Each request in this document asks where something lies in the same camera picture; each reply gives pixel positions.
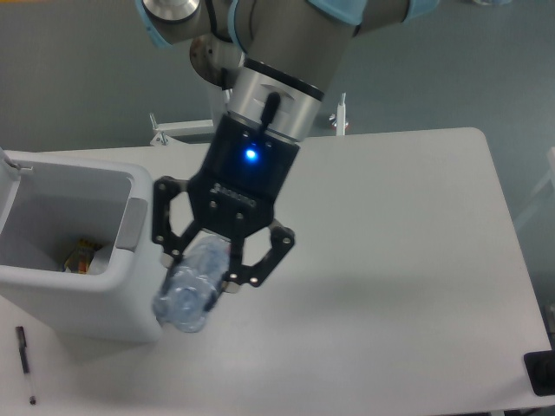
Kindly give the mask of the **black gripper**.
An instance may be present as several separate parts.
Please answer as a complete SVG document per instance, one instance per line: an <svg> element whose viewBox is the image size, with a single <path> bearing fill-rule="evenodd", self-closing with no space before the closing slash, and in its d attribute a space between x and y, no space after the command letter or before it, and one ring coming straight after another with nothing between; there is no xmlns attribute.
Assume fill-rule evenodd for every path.
<svg viewBox="0 0 555 416"><path fill-rule="evenodd" d="M220 120L199 171L189 181L163 176L153 184L151 239L162 248L163 265L183 258L199 227L231 241L223 291L260 287L296 243L295 232L271 224L274 204L299 146L261 133L229 115ZM181 235L171 226L171 202L188 193L193 221ZM242 264L245 238L269 226L271 247L255 264Z"/></svg>

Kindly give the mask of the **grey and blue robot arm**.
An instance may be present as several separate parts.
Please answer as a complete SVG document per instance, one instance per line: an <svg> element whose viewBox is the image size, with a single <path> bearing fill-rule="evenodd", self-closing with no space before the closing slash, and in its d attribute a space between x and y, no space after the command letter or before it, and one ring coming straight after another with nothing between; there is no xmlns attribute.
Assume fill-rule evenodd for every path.
<svg viewBox="0 0 555 416"><path fill-rule="evenodd" d="M176 271L201 231L226 239L220 291L261 285L295 243L274 204L350 40L405 23L434 1L139 1L162 47L213 36L245 59L225 69L232 91L206 157L190 179L153 187L152 240Z"/></svg>

